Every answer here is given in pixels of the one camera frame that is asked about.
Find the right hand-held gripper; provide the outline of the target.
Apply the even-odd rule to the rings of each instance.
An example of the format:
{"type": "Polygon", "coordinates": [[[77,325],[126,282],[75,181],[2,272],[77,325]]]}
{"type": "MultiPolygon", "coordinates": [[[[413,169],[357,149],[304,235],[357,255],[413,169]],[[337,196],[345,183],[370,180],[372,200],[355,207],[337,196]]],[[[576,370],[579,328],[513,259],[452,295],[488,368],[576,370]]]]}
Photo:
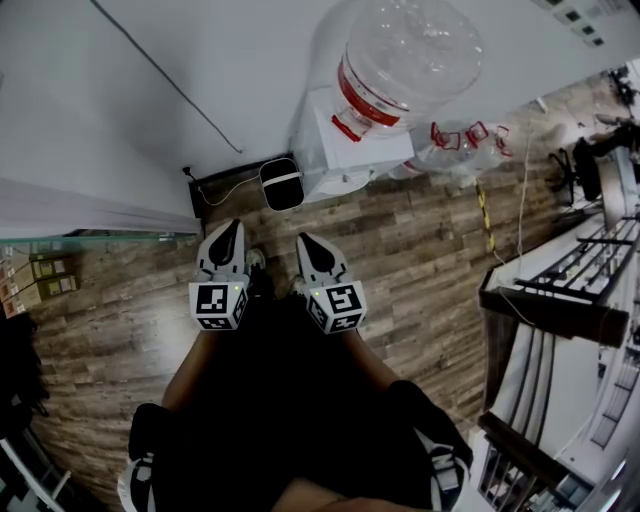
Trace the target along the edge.
{"type": "Polygon", "coordinates": [[[357,329],[368,312],[362,282],[347,268],[344,254],[307,232],[296,238],[298,268],[304,280],[304,310],[324,334],[357,329]]]}

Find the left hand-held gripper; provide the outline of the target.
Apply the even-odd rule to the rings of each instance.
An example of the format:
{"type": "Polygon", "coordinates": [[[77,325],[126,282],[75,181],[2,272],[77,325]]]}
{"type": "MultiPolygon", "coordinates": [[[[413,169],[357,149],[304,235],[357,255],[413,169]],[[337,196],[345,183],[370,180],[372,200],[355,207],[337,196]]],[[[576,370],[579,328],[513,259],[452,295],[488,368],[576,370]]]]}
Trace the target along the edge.
{"type": "Polygon", "coordinates": [[[201,243],[189,284],[192,318],[202,330],[237,330],[248,303],[245,227],[239,219],[214,230],[201,243]]]}

